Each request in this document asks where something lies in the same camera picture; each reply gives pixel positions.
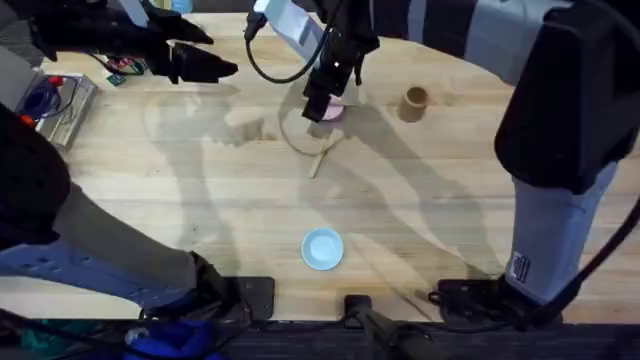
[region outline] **red object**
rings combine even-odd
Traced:
[[[49,81],[49,84],[55,87],[59,87],[64,84],[64,78],[62,76],[49,76],[49,78],[47,78],[47,81]]]
[[[20,115],[20,120],[22,120],[22,122],[28,127],[32,127],[32,128],[36,127],[36,122],[33,121],[31,116],[29,115]]]
[[[126,68],[127,66],[133,64],[133,60],[129,58],[110,59],[109,61],[107,61],[107,64],[118,70],[122,70],[123,68]]]

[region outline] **sticker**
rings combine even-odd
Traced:
[[[511,276],[524,284],[527,281],[529,275],[529,268],[531,267],[531,260],[528,257],[523,256],[518,252],[513,253],[513,261],[511,262]]]

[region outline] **blue cloth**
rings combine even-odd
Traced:
[[[151,355],[194,356],[216,340],[213,326],[209,323],[159,323],[149,325],[146,329],[149,331],[149,337],[137,338],[131,343],[131,347]],[[126,354],[123,360],[144,360],[144,358]],[[222,357],[214,354],[206,357],[206,360],[222,360]]]

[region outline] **small cup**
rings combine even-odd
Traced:
[[[404,122],[417,122],[424,116],[428,102],[427,90],[420,86],[413,86],[402,97],[398,108],[398,117]]]

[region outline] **blue object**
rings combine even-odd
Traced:
[[[151,355],[177,358],[195,356],[216,341],[213,325],[210,323],[159,323],[145,328],[149,332],[149,336],[133,340],[130,346]],[[123,357],[123,360],[143,359],[130,354]],[[222,360],[222,357],[213,354],[203,360]]]
[[[320,271],[336,267],[344,255],[344,244],[340,235],[328,228],[311,230],[302,239],[302,260],[310,268]]]
[[[58,89],[45,78],[27,95],[20,113],[37,120],[49,111],[58,109],[61,102]]]
[[[193,11],[193,0],[171,0],[171,10],[188,14]]]

